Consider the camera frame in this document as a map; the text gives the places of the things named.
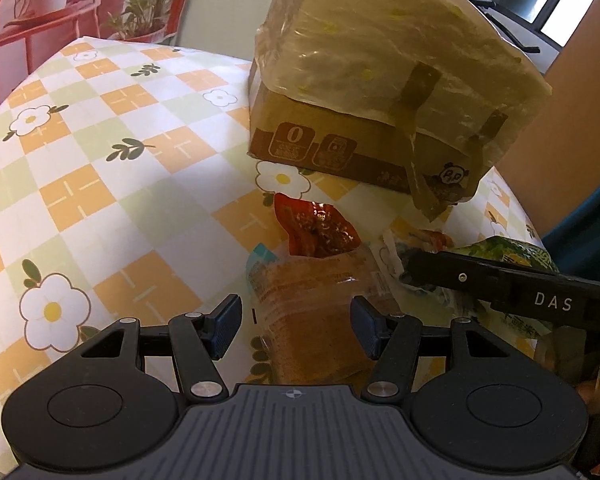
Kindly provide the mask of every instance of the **panda logo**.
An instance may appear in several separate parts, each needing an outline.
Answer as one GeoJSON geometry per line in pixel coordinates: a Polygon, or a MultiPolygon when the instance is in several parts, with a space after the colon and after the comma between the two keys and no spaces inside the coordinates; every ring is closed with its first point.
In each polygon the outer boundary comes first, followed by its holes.
{"type": "Polygon", "coordinates": [[[456,166],[452,162],[448,162],[445,164],[445,169],[440,172],[438,177],[443,184],[452,186],[453,184],[459,184],[461,180],[468,175],[469,170],[466,170],[461,166],[456,166]]]}

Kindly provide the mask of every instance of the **cardboard box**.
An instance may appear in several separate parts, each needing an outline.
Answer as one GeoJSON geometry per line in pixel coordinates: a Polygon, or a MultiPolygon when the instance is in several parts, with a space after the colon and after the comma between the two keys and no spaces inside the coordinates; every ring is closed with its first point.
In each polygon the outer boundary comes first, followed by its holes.
{"type": "Polygon", "coordinates": [[[249,154],[308,170],[409,191],[398,153],[387,149],[395,128],[294,101],[269,91],[255,62],[249,76],[249,154]]]}
{"type": "MultiPolygon", "coordinates": [[[[405,139],[395,127],[272,92],[262,83],[255,62],[249,101],[250,155],[409,192],[402,165],[405,139]]],[[[429,160],[418,162],[430,186],[438,186],[451,202],[462,200],[467,190],[460,181],[468,175],[470,157],[429,136],[418,136],[416,142],[419,151],[430,153],[424,158],[429,160]]]]}
{"type": "Polygon", "coordinates": [[[468,0],[272,0],[256,35],[259,158],[469,200],[551,93],[468,0]]]}

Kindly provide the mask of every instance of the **white flower print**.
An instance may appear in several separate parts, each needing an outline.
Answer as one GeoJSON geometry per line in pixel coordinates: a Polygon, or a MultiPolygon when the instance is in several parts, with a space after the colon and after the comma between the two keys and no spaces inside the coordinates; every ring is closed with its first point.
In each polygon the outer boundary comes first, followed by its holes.
{"type": "Polygon", "coordinates": [[[79,340],[78,327],[87,321],[91,303],[79,288],[62,274],[50,274],[27,290],[20,299],[20,315],[25,319],[24,337],[36,350],[73,349],[79,340]]]}
{"type": "Polygon", "coordinates": [[[497,222],[491,222],[491,229],[493,229],[494,236],[503,236],[505,238],[507,238],[508,236],[507,230],[497,222]]]}
{"type": "Polygon", "coordinates": [[[235,95],[231,95],[224,90],[219,89],[206,92],[202,94],[202,97],[219,107],[225,107],[238,102],[238,98],[235,95]]]}
{"type": "Polygon", "coordinates": [[[97,50],[85,50],[74,56],[74,61],[92,61],[98,57],[97,50]]]}
{"type": "Polygon", "coordinates": [[[51,107],[47,105],[42,105],[38,108],[27,108],[21,111],[16,120],[9,125],[9,130],[15,132],[19,137],[30,134],[51,118],[49,110],[51,110],[51,107]]]}
{"type": "Polygon", "coordinates": [[[301,198],[311,188],[311,183],[298,168],[261,160],[256,164],[256,186],[263,191],[284,193],[291,198],[301,198]]]}
{"type": "Polygon", "coordinates": [[[489,183],[489,187],[491,188],[493,194],[499,198],[502,198],[502,192],[498,184],[496,184],[493,180],[488,180],[487,182],[489,183]]]}

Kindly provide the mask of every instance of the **plastic food bag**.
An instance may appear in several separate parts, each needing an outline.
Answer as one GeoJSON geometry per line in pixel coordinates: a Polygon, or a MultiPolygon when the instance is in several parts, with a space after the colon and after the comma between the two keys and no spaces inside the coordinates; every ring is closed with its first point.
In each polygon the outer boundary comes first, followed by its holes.
{"type": "Polygon", "coordinates": [[[273,207],[289,234],[289,254],[324,258],[352,251],[362,243],[353,225],[333,205],[276,193],[273,207]]]}
{"type": "Polygon", "coordinates": [[[451,249],[451,252],[558,272],[551,256],[542,247],[503,236],[492,236],[475,244],[451,249]]]}
{"type": "Polygon", "coordinates": [[[257,265],[248,280],[281,384],[337,382],[372,367],[350,326],[354,296],[364,295],[386,314],[398,312],[366,246],[326,258],[290,256],[257,265]]]}
{"type": "Polygon", "coordinates": [[[274,204],[290,251],[307,254],[278,259],[259,246],[248,262],[274,380],[322,384],[371,370],[351,329],[350,302],[363,295],[385,314],[399,312],[371,250],[333,206],[280,194],[274,204]]]}

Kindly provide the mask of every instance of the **tablecloth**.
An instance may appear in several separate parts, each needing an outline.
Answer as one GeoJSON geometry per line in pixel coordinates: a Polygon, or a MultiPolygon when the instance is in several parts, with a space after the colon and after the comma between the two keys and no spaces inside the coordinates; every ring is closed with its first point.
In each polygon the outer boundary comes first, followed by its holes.
{"type": "MultiPolygon", "coordinates": [[[[497,234],[540,244],[495,170],[470,202],[430,223],[408,195],[250,158],[249,67],[81,38],[0,106],[0,410],[19,384],[114,320],[164,324],[209,312],[229,293],[242,296],[244,319],[218,369],[230,389],[257,379],[263,357],[244,271],[258,243],[285,251],[277,191],[335,204],[365,242],[412,224],[456,246],[497,234]]],[[[430,324],[452,315],[435,306],[418,314],[430,324]]],[[[420,379],[442,368],[431,360],[420,379]]],[[[168,358],[147,371],[174,387],[168,358]]],[[[0,470],[14,465],[0,430],[0,470]]]]}

